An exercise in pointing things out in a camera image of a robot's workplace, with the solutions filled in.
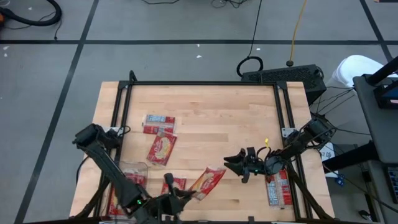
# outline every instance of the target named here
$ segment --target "yellow tag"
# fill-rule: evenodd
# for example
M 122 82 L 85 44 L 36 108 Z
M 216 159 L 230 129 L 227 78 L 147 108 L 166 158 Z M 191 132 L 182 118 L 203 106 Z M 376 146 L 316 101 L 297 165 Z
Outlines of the yellow tag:
M 267 138 L 266 138 L 266 140 L 264 142 L 266 143 L 266 146 L 269 147 Z

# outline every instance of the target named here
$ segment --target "table leg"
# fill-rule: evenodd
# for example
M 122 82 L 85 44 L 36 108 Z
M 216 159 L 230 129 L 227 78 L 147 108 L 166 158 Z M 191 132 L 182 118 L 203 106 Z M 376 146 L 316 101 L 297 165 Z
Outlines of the table leg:
M 379 156 L 373 142 L 369 141 L 369 143 L 363 146 L 325 160 L 322 163 L 330 170 L 336 171 L 371 159 L 379 160 Z M 326 168 L 323 168 L 323 170 L 326 174 L 330 172 Z

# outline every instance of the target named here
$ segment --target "white cable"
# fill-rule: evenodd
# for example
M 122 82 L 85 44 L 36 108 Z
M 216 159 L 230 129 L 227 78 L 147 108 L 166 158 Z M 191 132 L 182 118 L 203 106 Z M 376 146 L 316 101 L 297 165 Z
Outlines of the white cable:
M 0 5 L 0 7 L 6 7 L 10 4 L 11 0 L 0 0 L 0 4 L 4 1 L 7 1 L 7 3 L 5 3 L 4 5 Z

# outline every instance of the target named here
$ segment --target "vacuum hose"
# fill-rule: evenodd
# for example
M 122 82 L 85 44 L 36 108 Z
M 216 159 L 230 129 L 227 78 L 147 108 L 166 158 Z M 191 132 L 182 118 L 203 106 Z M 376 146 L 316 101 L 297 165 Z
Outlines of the vacuum hose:
M 32 21 L 28 19 L 24 19 L 15 15 L 11 10 L 0 7 L 0 14 L 4 15 L 7 18 L 14 19 L 15 21 L 21 22 L 23 24 L 31 25 L 31 26 L 51 26 L 52 24 L 57 23 L 61 19 L 62 10 L 61 7 L 54 0 L 47 0 L 52 6 L 55 8 L 55 15 L 53 18 L 46 21 Z

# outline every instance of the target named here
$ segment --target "wooden table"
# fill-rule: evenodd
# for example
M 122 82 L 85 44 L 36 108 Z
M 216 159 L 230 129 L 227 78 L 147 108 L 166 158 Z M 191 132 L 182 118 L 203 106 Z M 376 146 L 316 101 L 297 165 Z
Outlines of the wooden table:
M 94 123 L 110 126 L 117 85 L 117 82 L 102 83 Z M 288 87 L 294 121 L 299 128 L 310 119 L 307 99 L 302 83 L 288 83 Z M 281 91 L 280 98 L 287 126 Z M 206 166 L 222 166 L 224 156 L 233 156 L 242 147 L 259 149 L 268 138 L 271 148 L 282 148 L 272 86 L 133 86 L 127 117 L 131 132 L 124 137 L 122 161 L 146 162 L 155 138 L 155 135 L 142 133 L 141 122 L 146 114 L 177 118 L 178 139 L 167 167 L 147 163 L 147 191 L 151 195 L 160 194 L 163 175 L 167 172 L 187 177 L 188 188 Z M 265 155 L 265 151 L 261 152 L 261 157 Z M 307 150 L 302 154 L 302 160 L 309 191 L 325 211 L 334 216 L 318 152 Z M 81 168 L 70 215 L 77 214 L 90 200 L 98 188 L 100 174 L 93 160 L 87 160 Z M 305 217 L 299 189 L 297 193 L 301 216 Z M 205 199 L 187 204 L 181 219 L 247 221 L 248 216 L 254 216 L 256 221 L 294 220 L 293 209 L 276 210 L 269 206 L 264 176 L 251 175 L 249 182 L 242 184 L 241 177 L 227 170 Z

